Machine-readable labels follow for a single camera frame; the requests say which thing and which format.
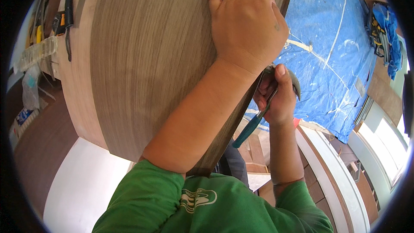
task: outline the blue cloth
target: blue cloth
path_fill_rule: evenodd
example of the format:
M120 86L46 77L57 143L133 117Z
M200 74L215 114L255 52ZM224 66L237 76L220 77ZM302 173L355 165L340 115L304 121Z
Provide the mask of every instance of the blue cloth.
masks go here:
M383 6L381 4L375 4L372 8L375 19L382 29L387 33L388 42L390 45L390 63L388 64L388 75L392 80L395 78L395 74L401 69L401 49L400 41L398 40L397 18L394 11L389 6Z
M366 15L359 0L290 0L289 39L313 49L289 44L274 61L285 64L301 84L294 116L317 122L344 143L367 97L355 83L359 78L367 90L375 66ZM250 120L257 110L251 101L244 117ZM259 128L268 131L269 124L263 119Z

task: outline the hand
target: hand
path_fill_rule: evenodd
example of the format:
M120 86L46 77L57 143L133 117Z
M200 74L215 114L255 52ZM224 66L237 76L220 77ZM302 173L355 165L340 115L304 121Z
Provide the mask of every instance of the hand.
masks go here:
M217 59L259 74L289 34L274 0L209 0Z
M284 125L293 121L293 111L296 105L296 94L293 91L292 79L283 64L276 66L273 74L264 74L262 82L255 91L254 101L260 111L266 109L266 100L275 89L277 81L277 93L270 102L270 108L264 118L270 125Z

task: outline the black handled tool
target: black handled tool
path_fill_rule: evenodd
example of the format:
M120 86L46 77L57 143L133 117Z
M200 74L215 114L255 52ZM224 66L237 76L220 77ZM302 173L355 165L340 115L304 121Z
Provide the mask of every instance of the black handled tool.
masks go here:
M72 53L70 51L70 35L69 29L73 26L73 0L65 0L65 29L66 29L66 51L69 61L72 61Z

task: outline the shirt logo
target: shirt logo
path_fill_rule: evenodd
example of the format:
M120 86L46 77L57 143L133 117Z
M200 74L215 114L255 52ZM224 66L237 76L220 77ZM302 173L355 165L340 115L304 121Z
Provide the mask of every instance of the shirt logo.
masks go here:
M197 189L195 192L183 189L181 191L180 206L188 213L194 213L196 207L201 205L212 205L217 200L217 193L213 190Z

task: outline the green t-shirt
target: green t-shirt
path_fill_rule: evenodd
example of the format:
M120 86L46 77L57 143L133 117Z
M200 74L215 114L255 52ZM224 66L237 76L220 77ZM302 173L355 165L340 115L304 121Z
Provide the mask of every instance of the green t-shirt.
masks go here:
M190 177L137 163L115 190L94 233L333 232L302 181L286 187L276 208L237 178Z

